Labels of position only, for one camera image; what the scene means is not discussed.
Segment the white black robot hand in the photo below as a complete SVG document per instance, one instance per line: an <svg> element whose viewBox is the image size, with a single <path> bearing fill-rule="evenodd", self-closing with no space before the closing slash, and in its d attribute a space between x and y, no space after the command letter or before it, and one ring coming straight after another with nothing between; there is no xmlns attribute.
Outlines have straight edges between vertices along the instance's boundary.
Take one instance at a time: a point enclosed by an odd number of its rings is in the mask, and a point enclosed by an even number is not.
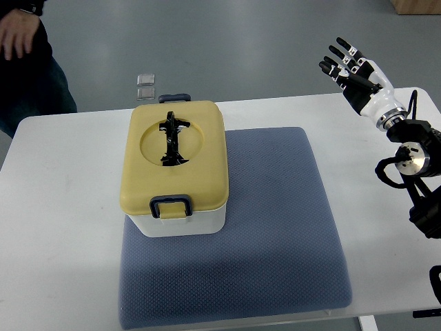
<svg viewBox="0 0 441 331"><path fill-rule="evenodd" d="M339 46L329 46L329 51L338 60L325 56L319 66L340 87L352 109L384 132L405 120L407 109L396 99L393 85L376 62L343 38L336 42Z"/></svg>

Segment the person's hand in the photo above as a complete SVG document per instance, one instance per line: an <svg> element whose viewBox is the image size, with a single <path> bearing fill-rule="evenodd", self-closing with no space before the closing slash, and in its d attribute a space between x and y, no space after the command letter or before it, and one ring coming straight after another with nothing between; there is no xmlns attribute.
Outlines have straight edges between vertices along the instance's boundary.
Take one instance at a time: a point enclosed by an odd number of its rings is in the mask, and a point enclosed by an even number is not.
<svg viewBox="0 0 441 331"><path fill-rule="evenodd" d="M11 10L1 19L1 50L6 61L14 55L21 59L32 52L39 22L38 16L19 9Z"/></svg>

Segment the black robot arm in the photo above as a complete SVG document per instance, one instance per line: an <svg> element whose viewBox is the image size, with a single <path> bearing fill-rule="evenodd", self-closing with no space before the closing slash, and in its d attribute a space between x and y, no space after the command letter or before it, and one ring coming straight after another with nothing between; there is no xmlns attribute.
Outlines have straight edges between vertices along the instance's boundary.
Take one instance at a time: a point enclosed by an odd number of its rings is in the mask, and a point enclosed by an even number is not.
<svg viewBox="0 0 441 331"><path fill-rule="evenodd" d="M440 131L417 115L418 91L411 93L409 107L380 122L391 142L400 146L392 157L378 162L375 173L381 182L405 189L413 207L409 220L428 239L440 238L440 189L432 191L423 181L440 175Z"/></svg>

